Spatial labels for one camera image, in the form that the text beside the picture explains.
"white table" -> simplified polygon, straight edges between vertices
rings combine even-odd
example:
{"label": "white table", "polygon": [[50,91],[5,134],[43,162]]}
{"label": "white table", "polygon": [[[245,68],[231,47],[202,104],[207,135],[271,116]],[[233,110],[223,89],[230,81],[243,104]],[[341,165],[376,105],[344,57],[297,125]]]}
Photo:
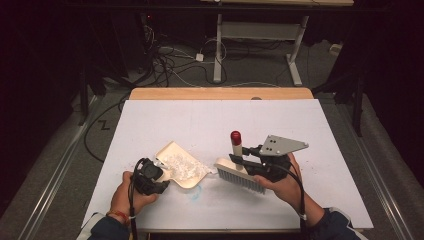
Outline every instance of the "white table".
{"label": "white table", "polygon": [[[127,101],[84,223],[94,212],[109,210],[122,172],[132,171],[140,158],[154,158],[156,152],[175,141],[213,168],[216,158],[231,153],[230,133],[238,130],[246,147],[262,144],[268,134],[309,143],[309,148],[295,152],[308,194],[323,207],[335,206],[349,214],[355,228],[373,227],[321,106],[318,100],[308,97],[307,90],[293,91],[309,99],[293,99],[295,95],[290,95],[291,89],[135,91],[138,92],[133,92],[130,99],[221,96],[231,100]],[[246,99],[249,94],[262,99],[270,95],[274,99],[290,100],[234,100],[238,95]],[[189,190],[171,182],[159,200],[137,216],[137,226],[144,232],[286,232],[298,231],[299,217],[272,191],[267,190],[262,195],[226,182],[217,174],[208,174]]]}

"person's left hand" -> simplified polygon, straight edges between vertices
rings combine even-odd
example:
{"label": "person's left hand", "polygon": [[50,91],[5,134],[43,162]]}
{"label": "person's left hand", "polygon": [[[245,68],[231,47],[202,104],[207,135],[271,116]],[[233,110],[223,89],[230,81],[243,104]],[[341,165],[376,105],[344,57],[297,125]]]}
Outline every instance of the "person's left hand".
{"label": "person's left hand", "polygon": [[[122,183],[118,186],[115,193],[113,194],[112,202],[110,204],[110,210],[120,211],[126,214],[127,216],[130,215],[130,202],[128,199],[128,188],[131,183],[132,174],[133,174],[132,172],[128,172],[128,171],[122,174]],[[135,190],[134,196],[133,196],[133,206],[134,206],[135,214],[137,215],[144,206],[155,202],[158,199],[158,197],[159,195],[156,193],[147,196]]]}

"wrist strap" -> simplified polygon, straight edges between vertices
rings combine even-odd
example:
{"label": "wrist strap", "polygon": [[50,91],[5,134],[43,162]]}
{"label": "wrist strap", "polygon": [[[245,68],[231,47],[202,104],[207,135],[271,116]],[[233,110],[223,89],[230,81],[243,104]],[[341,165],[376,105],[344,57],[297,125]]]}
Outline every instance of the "wrist strap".
{"label": "wrist strap", "polygon": [[106,213],[106,216],[109,216],[109,214],[115,214],[116,216],[122,217],[125,220],[125,223],[124,223],[125,226],[128,227],[130,225],[130,218],[125,213],[120,211],[110,210],[109,212]]}

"table leg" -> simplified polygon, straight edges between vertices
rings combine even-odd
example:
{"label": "table leg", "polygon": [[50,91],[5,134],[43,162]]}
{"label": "table leg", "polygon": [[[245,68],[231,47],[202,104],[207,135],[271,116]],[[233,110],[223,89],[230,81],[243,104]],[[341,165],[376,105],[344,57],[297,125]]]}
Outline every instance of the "table leg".
{"label": "table leg", "polygon": [[300,45],[302,44],[302,38],[306,30],[306,24],[308,23],[308,19],[309,19],[309,16],[303,17],[302,23],[300,24],[299,30],[296,35],[293,52],[291,54],[286,55],[287,64],[289,65],[293,83],[297,87],[302,86],[302,80],[300,79],[299,71],[297,70],[295,60],[296,60],[297,53],[299,52]]}
{"label": "table leg", "polygon": [[221,40],[222,40],[222,14],[218,14],[218,21],[216,26],[216,53],[215,53],[215,66],[213,71],[213,81],[215,83],[221,82],[221,64],[222,64],[222,53],[221,53]]}

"white brush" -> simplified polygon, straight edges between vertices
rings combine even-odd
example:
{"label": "white brush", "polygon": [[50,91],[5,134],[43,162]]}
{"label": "white brush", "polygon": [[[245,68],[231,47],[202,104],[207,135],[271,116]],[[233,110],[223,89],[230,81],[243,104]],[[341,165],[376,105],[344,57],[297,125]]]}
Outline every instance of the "white brush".
{"label": "white brush", "polygon": [[253,191],[265,194],[265,188],[257,184],[253,180],[253,176],[250,176],[243,166],[235,164],[231,160],[225,158],[218,158],[214,166],[218,169],[220,178],[249,188]]}

